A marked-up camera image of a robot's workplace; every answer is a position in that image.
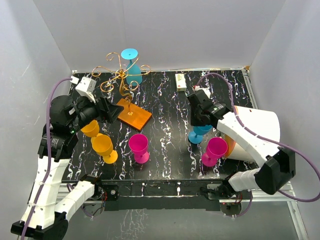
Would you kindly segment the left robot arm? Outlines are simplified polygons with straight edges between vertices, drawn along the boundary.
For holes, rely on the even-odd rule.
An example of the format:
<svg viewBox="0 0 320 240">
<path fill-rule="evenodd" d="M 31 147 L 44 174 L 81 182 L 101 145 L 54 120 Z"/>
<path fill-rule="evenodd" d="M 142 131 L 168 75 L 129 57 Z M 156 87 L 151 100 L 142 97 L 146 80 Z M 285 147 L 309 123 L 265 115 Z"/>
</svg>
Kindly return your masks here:
<svg viewBox="0 0 320 240">
<path fill-rule="evenodd" d="M 81 96 L 77 101 L 68 95 L 55 97 L 47 107 L 46 124 L 38 148 L 37 173 L 21 220 L 11 225 L 11 233 L 34 240 L 61 240 L 75 212 L 89 198 L 103 195 L 100 178 L 86 174 L 67 196 L 57 202 L 60 185 L 74 148 L 77 132 L 93 120 L 113 123 L 123 106 L 106 97 L 90 101 Z"/>
</svg>

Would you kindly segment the blue wine glass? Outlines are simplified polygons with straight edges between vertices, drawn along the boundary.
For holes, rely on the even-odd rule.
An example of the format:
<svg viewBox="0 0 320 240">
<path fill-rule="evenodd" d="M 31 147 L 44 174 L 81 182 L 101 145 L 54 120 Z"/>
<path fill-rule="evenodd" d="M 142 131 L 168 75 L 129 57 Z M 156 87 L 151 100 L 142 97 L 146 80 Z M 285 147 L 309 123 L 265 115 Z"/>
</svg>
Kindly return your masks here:
<svg viewBox="0 0 320 240">
<path fill-rule="evenodd" d="M 188 140 L 192 144 L 200 144 L 203 140 L 203 136 L 206 135 L 213 127 L 211 125 L 194 126 L 193 131 L 188 134 Z"/>
<path fill-rule="evenodd" d="M 132 87 L 137 87 L 142 83 L 141 70 L 139 66 L 134 63 L 135 60 L 138 59 L 138 51 L 134 48 L 126 48 L 121 52 L 121 57 L 124 60 L 129 60 L 126 68 L 128 74 L 126 77 L 127 84 Z"/>
</svg>

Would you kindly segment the blue wine glass front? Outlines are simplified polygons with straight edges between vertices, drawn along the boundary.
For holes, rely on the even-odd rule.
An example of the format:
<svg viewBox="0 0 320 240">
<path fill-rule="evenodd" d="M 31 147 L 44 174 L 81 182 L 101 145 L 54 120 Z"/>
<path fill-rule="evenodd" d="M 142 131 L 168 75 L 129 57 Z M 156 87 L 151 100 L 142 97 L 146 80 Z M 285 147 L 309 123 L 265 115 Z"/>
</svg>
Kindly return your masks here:
<svg viewBox="0 0 320 240">
<path fill-rule="evenodd" d="M 188 134 L 188 140 L 192 144 L 200 144 L 203 140 L 203 136 L 206 135 L 213 127 L 211 125 L 194 126 L 193 131 Z"/>
</svg>

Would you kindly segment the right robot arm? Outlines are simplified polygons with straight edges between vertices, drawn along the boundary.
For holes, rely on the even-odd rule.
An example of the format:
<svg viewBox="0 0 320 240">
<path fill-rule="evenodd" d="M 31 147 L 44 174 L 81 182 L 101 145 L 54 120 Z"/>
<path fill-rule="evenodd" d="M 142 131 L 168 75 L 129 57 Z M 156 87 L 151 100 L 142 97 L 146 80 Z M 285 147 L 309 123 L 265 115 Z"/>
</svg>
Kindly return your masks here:
<svg viewBox="0 0 320 240">
<path fill-rule="evenodd" d="M 214 128 L 222 137 L 210 139 L 202 163 L 213 167 L 220 157 L 250 160 L 257 168 L 237 171 L 215 188 L 221 197 L 235 198 L 244 190 L 261 189 L 269 195 L 280 190 L 296 174 L 296 155 L 280 145 L 280 124 L 272 111 L 225 103 L 213 103 L 207 92 L 199 89 L 187 96 L 190 124 L 197 135 Z"/>
</svg>

